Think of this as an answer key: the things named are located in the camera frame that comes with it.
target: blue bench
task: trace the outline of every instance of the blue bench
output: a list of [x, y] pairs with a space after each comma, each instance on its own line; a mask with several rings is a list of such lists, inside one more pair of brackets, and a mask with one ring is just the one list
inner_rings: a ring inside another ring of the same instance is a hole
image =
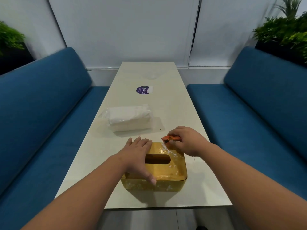
[[224, 83], [187, 87], [210, 141], [307, 200], [307, 69], [246, 47]]
[[91, 84], [70, 47], [0, 77], [0, 229], [54, 199], [109, 89]]

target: purple sticker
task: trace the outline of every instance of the purple sticker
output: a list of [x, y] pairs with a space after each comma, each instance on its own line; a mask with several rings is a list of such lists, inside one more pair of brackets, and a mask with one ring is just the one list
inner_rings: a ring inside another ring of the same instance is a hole
[[147, 93], [148, 91], [148, 86], [140, 86], [136, 89], [136, 92], [140, 93], [140, 94], [149, 94]]

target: finger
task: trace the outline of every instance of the finger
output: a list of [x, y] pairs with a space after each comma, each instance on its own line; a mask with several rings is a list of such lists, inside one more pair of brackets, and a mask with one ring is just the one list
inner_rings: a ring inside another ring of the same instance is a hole
[[155, 185], [157, 183], [156, 178], [147, 170], [145, 164], [139, 168], [138, 172], [143, 178], [145, 178], [151, 184]]
[[141, 147], [143, 147], [148, 141], [149, 141], [149, 139], [141, 139], [141, 140], [138, 142], [138, 145], [140, 145]]
[[130, 137], [130, 138], [127, 140], [127, 143], [126, 143], [125, 147], [130, 146], [131, 143], [132, 143], [132, 138]]
[[152, 141], [152, 140], [149, 140], [149, 141], [143, 146], [143, 148], [146, 149], [146, 151], [145, 151], [146, 153], [148, 153], [148, 151], [150, 150], [152, 144], [153, 144], [153, 141]]
[[174, 130], [171, 130], [167, 135], [177, 135], [177, 136], [180, 136], [181, 132], [182, 132], [181, 129], [174, 129]]
[[186, 128], [185, 126], [178, 126], [175, 129], [185, 129], [185, 128]]
[[138, 138], [136, 138], [131, 145], [136, 145], [139, 141], [141, 140], [141, 137], [139, 136]]
[[178, 148], [179, 150], [183, 149], [183, 143], [180, 141], [174, 141], [174, 140], [170, 140], [169, 143], [171, 145], [174, 145], [176, 148]]

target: person's left hand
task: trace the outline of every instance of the person's left hand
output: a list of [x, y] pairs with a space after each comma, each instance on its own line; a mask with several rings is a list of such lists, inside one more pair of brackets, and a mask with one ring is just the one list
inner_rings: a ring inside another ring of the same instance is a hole
[[140, 136], [133, 142], [132, 138], [129, 138], [125, 147], [120, 150], [117, 155], [125, 164], [128, 173], [140, 174], [148, 182], [155, 185], [157, 180], [145, 166], [145, 157], [151, 145], [152, 140], [141, 139]]

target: potted plant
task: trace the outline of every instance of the potted plant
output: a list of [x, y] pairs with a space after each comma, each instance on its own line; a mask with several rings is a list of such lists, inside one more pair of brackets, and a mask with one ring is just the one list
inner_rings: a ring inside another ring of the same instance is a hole
[[0, 21], [0, 75], [34, 61], [24, 38], [19, 31]]
[[307, 67], [307, 13], [296, 18], [301, 0], [283, 0], [276, 5], [285, 18], [266, 18], [263, 26], [253, 30], [258, 39], [256, 49]]

